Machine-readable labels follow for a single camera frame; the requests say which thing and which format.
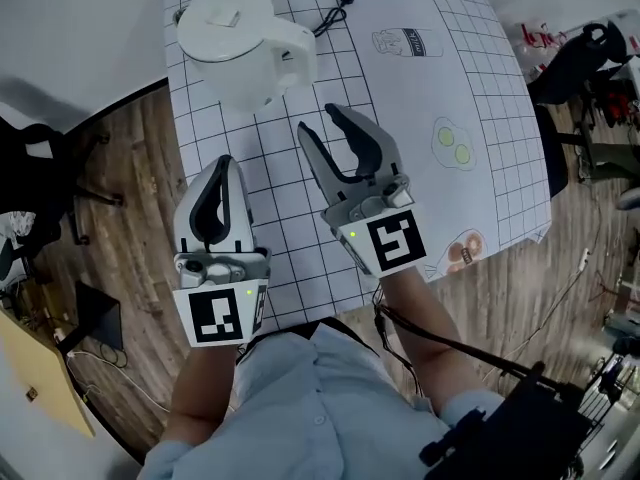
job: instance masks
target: white electric kettle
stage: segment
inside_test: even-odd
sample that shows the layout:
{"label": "white electric kettle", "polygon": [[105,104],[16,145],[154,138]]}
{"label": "white electric kettle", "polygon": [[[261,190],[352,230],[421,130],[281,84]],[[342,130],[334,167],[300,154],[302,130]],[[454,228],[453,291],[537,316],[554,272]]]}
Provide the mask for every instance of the white electric kettle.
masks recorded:
{"label": "white electric kettle", "polygon": [[316,79],[313,33],[274,16],[271,0],[195,0],[179,18],[178,43],[236,110],[257,112],[287,87]]}

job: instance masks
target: wooden floor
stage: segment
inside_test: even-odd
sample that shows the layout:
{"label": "wooden floor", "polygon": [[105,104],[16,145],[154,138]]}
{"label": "wooden floor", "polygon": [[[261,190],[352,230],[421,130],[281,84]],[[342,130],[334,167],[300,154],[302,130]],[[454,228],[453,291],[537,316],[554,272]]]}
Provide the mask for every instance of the wooden floor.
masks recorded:
{"label": "wooden floor", "polygon": [[[571,131],[566,107],[554,110],[560,131]],[[123,333],[129,364],[125,371],[155,400],[168,405],[171,388],[188,351],[171,289],[173,268],[171,221],[186,184],[165,87],[113,112],[93,131],[108,131],[111,142],[100,146],[87,165],[87,188],[121,192],[122,209],[82,201],[82,228],[91,236],[87,247],[73,245],[69,229],[45,248],[38,267],[62,286],[65,304],[74,307],[74,282],[95,286],[122,305]],[[624,142],[626,130],[599,123],[594,140]],[[475,266],[432,283],[470,343],[524,364],[543,360],[556,379],[582,383],[589,351],[609,296],[589,302],[598,292],[595,272],[613,285],[630,244],[629,215],[615,209],[624,182],[593,187],[575,182],[575,157],[567,149],[572,181],[552,202],[553,226],[541,244],[524,242]],[[573,278],[585,247],[598,241],[589,264],[550,318],[548,325],[519,353],[516,349],[543,321],[548,309]],[[344,320],[377,345],[370,309],[353,311]],[[91,340],[83,344],[97,352]],[[80,356],[71,367],[84,383],[101,394],[89,396],[102,415],[135,450],[146,452],[162,432],[166,415],[151,405],[112,367]],[[413,384],[397,363],[393,376],[403,393]],[[484,376],[490,368],[479,365]],[[494,372],[487,379],[498,387]],[[502,382],[502,391],[508,384]]]}

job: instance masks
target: light blue shirt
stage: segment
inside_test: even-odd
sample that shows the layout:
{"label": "light blue shirt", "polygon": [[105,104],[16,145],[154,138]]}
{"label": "light blue shirt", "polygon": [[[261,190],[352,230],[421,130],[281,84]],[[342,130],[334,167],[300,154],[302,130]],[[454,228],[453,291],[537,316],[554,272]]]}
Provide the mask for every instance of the light blue shirt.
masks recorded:
{"label": "light blue shirt", "polygon": [[320,324],[258,343],[238,365],[241,402],[200,446],[164,441],[147,455],[142,480],[422,479],[418,454],[472,409],[493,413],[502,398],[471,391],[437,418],[427,400],[409,404],[380,359]]}

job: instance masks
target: office chair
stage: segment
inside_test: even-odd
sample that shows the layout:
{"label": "office chair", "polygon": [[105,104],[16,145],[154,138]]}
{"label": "office chair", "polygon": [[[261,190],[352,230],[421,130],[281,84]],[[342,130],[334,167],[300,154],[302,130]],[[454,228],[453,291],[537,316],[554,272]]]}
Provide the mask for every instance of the office chair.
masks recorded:
{"label": "office chair", "polygon": [[[567,163],[562,144],[583,147],[594,174],[600,169],[596,175],[597,179],[635,176],[633,168],[636,160],[630,154],[631,146],[593,144],[589,133],[592,126],[585,120],[587,111],[591,113],[593,119],[590,93],[586,89],[585,82],[596,76],[607,60],[624,63],[630,58],[626,54],[625,40],[618,27],[611,22],[607,26],[591,23],[583,28],[582,34],[567,41],[547,69],[528,85],[540,128],[551,197],[563,190],[568,183]],[[577,123],[579,133],[559,133],[548,110],[541,104],[566,103],[575,94],[580,95],[583,101],[582,117]],[[606,163],[606,170],[600,167],[599,163]],[[640,174],[640,163],[637,163],[637,166]]]}
{"label": "office chair", "polygon": [[[89,156],[97,144],[107,144],[109,137],[94,135],[88,145],[74,157],[73,139],[43,124],[17,130],[0,118],[0,214],[12,211],[35,213],[35,221],[27,236],[18,236],[21,247],[13,249],[7,239],[0,252],[0,279],[4,279],[13,261],[31,259],[46,244],[61,236],[60,220],[67,215],[76,245],[87,245],[90,239],[80,235],[75,212],[75,197],[95,200],[111,206],[122,206],[123,197],[103,197],[77,185]],[[29,149],[48,143],[52,158],[29,154]]]}

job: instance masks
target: kettle handle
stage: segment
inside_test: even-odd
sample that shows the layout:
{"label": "kettle handle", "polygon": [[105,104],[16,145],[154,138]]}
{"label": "kettle handle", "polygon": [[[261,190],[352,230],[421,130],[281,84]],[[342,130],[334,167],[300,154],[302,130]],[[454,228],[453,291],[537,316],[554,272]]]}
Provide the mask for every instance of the kettle handle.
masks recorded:
{"label": "kettle handle", "polygon": [[[274,51],[276,72],[280,74],[280,84],[284,87],[292,85],[311,85],[318,74],[316,61],[316,38],[306,27],[282,18],[274,18],[266,27],[264,41]],[[282,59],[283,52],[289,51],[293,63],[293,72],[286,69]]]}

